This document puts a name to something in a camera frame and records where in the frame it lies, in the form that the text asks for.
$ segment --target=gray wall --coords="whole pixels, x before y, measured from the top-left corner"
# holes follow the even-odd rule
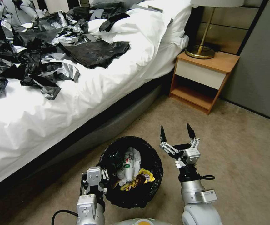
[[[251,33],[222,96],[270,117],[270,1]]]

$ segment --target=white bedsheet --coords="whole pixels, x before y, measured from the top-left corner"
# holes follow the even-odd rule
[[[62,89],[54,101],[44,98],[38,89],[9,80],[7,96],[0,98],[0,181],[123,96],[172,70],[187,37],[183,46],[160,44],[169,17],[142,9],[128,14],[110,33],[98,31],[104,20],[89,22],[91,34],[109,43],[130,41],[131,48],[107,69],[76,64],[81,74],[78,82],[58,82]]]

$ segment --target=nightstand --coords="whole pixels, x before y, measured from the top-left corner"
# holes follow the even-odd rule
[[[169,96],[207,115],[229,78],[239,56],[216,52],[212,59],[177,57]]]

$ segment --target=table lamp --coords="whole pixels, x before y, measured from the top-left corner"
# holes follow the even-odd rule
[[[243,5],[244,0],[191,0],[190,3],[196,6],[212,7],[211,15],[209,17],[201,44],[188,46],[185,53],[191,57],[199,59],[210,59],[214,57],[215,51],[209,47],[204,47],[204,41],[207,36],[209,25],[211,23],[214,10],[216,7],[238,7]]]

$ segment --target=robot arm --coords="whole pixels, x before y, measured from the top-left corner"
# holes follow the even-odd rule
[[[107,171],[100,167],[90,167],[87,173],[83,173],[77,202],[77,225],[105,224],[103,196],[107,189],[103,188],[102,179],[109,180],[109,177]]]
[[[187,123],[190,144],[171,146],[167,143],[163,126],[161,126],[160,148],[176,159],[180,170],[181,195],[185,203],[182,221],[184,225],[222,225],[220,216],[212,202],[217,200],[214,189],[206,190],[202,179],[213,180],[213,175],[200,176],[195,165],[201,154],[198,150],[200,139],[195,137],[194,130]]]

